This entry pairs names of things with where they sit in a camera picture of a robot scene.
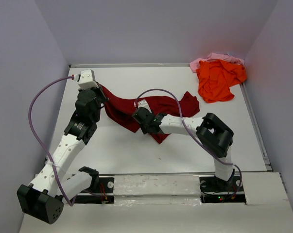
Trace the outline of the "dark red t shirt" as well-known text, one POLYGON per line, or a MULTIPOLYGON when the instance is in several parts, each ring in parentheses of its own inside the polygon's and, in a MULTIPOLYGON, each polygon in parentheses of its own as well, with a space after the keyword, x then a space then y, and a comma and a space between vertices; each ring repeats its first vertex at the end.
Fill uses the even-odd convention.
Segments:
MULTIPOLYGON (((102 89, 105 96, 109 98, 109 101, 104 104, 105 112, 108 117, 129 131, 136 133, 140 129, 140 126, 132 118, 132 114, 136 110, 134 107, 135 100, 117 97, 104 86, 102 89)), ((146 97, 145 100, 155 114, 167 113, 172 116, 179 116, 177 103, 171 97, 150 96, 146 97)), ((184 117, 193 117, 200 112, 197 97, 192 96, 189 92, 183 95, 179 103, 184 117)))

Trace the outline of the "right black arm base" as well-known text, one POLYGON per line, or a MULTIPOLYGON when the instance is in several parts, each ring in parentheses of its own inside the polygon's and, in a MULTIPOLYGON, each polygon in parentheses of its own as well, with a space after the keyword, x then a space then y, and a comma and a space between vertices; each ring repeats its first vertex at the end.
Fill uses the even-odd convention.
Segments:
POLYGON ((228 181, 215 175, 200 177, 201 203, 246 203, 240 175, 235 175, 234 172, 228 181))

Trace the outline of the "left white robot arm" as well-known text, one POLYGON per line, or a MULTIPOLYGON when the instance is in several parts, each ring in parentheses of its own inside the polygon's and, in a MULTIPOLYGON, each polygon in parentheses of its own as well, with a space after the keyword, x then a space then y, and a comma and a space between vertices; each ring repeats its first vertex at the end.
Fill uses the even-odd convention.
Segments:
POLYGON ((92 168, 84 166, 70 178, 65 176, 76 156, 94 135, 101 105, 107 100, 97 82, 80 85, 75 111, 57 149, 30 184, 22 184, 17 190, 23 213, 53 224, 60 217, 65 202, 72 205, 82 191, 97 189, 99 173, 92 168))

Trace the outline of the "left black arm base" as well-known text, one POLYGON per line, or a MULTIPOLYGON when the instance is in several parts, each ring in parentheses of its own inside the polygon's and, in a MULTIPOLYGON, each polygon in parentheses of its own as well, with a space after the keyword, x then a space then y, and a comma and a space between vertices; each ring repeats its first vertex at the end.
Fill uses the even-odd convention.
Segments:
POLYGON ((114 177, 103 177, 99 172, 89 167, 82 167, 79 172, 91 177, 88 188, 72 199, 77 204, 113 204, 114 177))

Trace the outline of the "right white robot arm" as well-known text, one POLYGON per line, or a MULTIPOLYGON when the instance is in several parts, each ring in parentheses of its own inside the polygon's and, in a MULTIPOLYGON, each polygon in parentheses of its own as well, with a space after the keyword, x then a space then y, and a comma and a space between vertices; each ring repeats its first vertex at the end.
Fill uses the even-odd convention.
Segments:
POLYGON ((214 158, 215 186, 219 190, 226 190, 232 185, 235 171, 231 162, 230 147, 234 133, 215 114, 181 118, 166 113, 155 115, 147 108, 139 107, 132 117, 144 134, 181 134, 192 137, 214 158))

